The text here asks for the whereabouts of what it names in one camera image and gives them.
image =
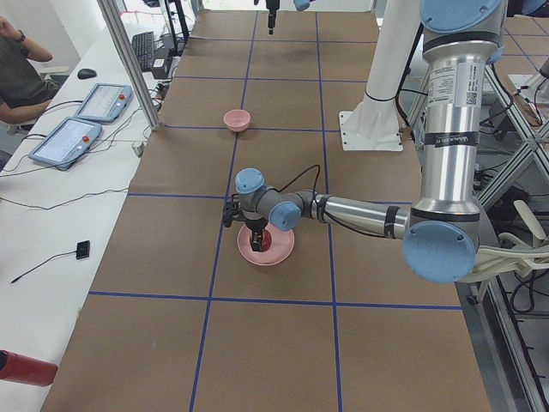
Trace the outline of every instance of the computer mouse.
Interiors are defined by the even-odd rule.
[[[80,80],[89,79],[90,77],[96,77],[97,71],[94,69],[80,69],[77,76]]]

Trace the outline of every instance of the white table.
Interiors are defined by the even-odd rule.
[[[146,27],[127,25],[131,37]],[[76,73],[91,68],[98,76],[79,80]],[[157,81],[145,73],[149,88]],[[52,104],[83,100],[96,82],[130,84],[107,30],[97,38],[87,54],[56,95]],[[109,136],[139,107],[134,97],[121,117],[105,125],[101,138]],[[43,115],[31,133],[48,134],[62,119],[74,114],[76,105],[60,106]],[[19,203],[49,207],[86,193],[127,188],[139,158],[131,144],[146,140],[150,129],[142,111],[117,134],[108,150],[86,154],[69,170],[43,169],[20,176],[0,177],[0,197]],[[5,167],[13,169],[38,144],[25,140]],[[106,147],[103,143],[97,149]],[[22,159],[12,173],[41,168]],[[12,174],[0,173],[0,176]],[[0,201],[0,349],[59,364],[87,296],[95,272],[126,197],[125,192],[86,197],[66,206],[44,211]],[[50,261],[15,284],[19,274],[47,258],[73,251],[76,243],[90,240],[90,257],[77,261],[75,255]],[[40,388],[0,380],[2,411],[35,412],[44,402],[49,386]]]

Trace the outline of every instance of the tablet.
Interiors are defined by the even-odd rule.
[[[100,124],[81,118],[66,118],[31,151],[28,157],[66,170],[89,150],[102,130]]]
[[[131,100],[131,86],[96,83],[76,110],[75,117],[97,123],[112,123]]]

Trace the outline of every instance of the person's hand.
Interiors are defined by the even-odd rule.
[[[0,15],[0,36],[9,37],[11,39],[19,39],[21,37],[21,33],[19,33],[19,30],[15,30],[8,19]]]

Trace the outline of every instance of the small pink bowl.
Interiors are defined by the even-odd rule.
[[[225,126],[231,131],[243,131],[248,129],[250,125],[251,116],[246,110],[235,109],[225,113],[223,116],[223,122]]]

